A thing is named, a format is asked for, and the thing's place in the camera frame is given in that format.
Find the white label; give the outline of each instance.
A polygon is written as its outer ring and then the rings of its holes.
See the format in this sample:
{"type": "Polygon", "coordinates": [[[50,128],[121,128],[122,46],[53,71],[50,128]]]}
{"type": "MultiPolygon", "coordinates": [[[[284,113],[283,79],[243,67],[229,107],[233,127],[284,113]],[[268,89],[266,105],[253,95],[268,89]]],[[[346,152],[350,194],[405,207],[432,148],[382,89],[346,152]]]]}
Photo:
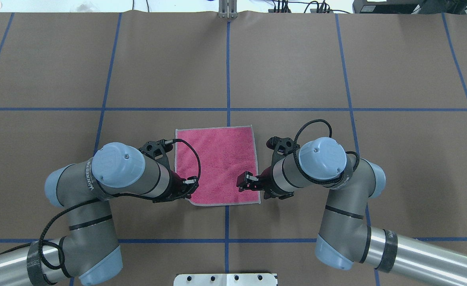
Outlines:
{"type": "Polygon", "coordinates": [[[366,6],[363,6],[362,9],[361,9],[361,12],[372,12],[372,11],[375,11],[375,7],[376,7],[376,5],[366,5],[366,6]]]}

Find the white bracket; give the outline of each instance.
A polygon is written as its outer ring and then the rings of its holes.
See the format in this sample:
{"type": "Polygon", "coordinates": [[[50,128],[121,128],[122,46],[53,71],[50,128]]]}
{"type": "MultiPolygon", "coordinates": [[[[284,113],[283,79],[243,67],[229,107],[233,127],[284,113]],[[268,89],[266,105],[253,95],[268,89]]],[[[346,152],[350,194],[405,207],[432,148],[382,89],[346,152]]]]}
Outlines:
{"type": "Polygon", "coordinates": [[[237,18],[237,0],[219,0],[219,18],[237,18]]]}
{"type": "Polygon", "coordinates": [[[278,286],[278,275],[273,273],[242,274],[181,274],[174,286],[278,286]]]}

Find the white mounting plate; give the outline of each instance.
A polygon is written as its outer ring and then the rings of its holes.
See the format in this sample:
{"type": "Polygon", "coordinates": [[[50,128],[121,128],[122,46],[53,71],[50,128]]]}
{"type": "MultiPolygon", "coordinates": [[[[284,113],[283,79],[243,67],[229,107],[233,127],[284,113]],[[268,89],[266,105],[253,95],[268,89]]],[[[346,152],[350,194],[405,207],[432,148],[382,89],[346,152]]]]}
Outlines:
{"type": "Polygon", "coordinates": [[[181,274],[175,277],[174,286],[277,286],[277,277],[272,273],[181,274]]]}

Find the pink cloth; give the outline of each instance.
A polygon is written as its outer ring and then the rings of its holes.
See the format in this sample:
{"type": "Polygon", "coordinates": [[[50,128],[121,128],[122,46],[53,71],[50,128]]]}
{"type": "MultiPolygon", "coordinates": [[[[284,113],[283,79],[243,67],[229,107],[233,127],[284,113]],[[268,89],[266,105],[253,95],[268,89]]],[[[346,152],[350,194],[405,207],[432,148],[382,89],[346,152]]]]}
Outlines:
{"type": "MultiPolygon", "coordinates": [[[[175,131],[195,148],[201,162],[199,187],[189,200],[195,206],[230,206],[260,203],[260,192],[235,186],[245,171],[258,172],[257,152],[251,126],[184,129],[175,131]]],[[[183,143],[177,143],[175,170],[182,178],[196,176],[197,158],[183,143]]]]}

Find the blue plastic cap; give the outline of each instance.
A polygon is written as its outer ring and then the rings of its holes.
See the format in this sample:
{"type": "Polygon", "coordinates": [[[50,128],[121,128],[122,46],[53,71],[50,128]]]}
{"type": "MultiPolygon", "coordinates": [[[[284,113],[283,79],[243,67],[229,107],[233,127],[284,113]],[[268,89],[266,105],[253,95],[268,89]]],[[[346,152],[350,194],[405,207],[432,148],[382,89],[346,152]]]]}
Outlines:
{"type": "Polygon", "coordinates": [[[140,179],[145,158],[136,148],[119,142],[108,143],[92,159],[92,174],[103,185],[127,187],[140,179]]]}
{"type": "Polygon", "coordinates": [[[110,254],[98,262],[98,264],[92,266],[92,268],[78,278],[84,286],[96,285],[114,278],[115,275],[121,272],[121,269],[121,246],[117,246],[114,251],[110,252],[110,254]]]}
{"type": "Polygon", "coordinates": [[[61,178],[61,174],[64,172],[64,170],[72,165],[74,164],[67,165],[64,168],[53,171],[48,176],[48,178],[46,178],[44,183],[44,194],[50,203],[58,208],[63,208],[64,206],[59,202],[59,199],[57,199],[57,183],[59,183],[59,178],[61,178]]]}
{"type": "Polygon", "coordinates": [[[299,164],[308,176],[330,180],[345,170],[345,150],[333,138],[318,138],[304,144],[299,150],[299,164]]]}
{"type": "Polygon", "coordinates": [[[320,235],[316,239],[315,255],[321,262],[333,268],[350,270],[353,265],[353,261],[335,250],[320,235]]]}
{"type": "Polygon", "coordinates": [[[374,199],[378,197],[382,193],[384,188],[386,187],[386,174],[384,170],[382,170],[382,168],[380,168],[380,166],[378,166],[377,164],[373,164],[367,160],[366,162],[368,162],[368,164],[371,166],[373,170],[373,173],[375,173],[375,190],[369,196],[370,199],[374,199]]]}

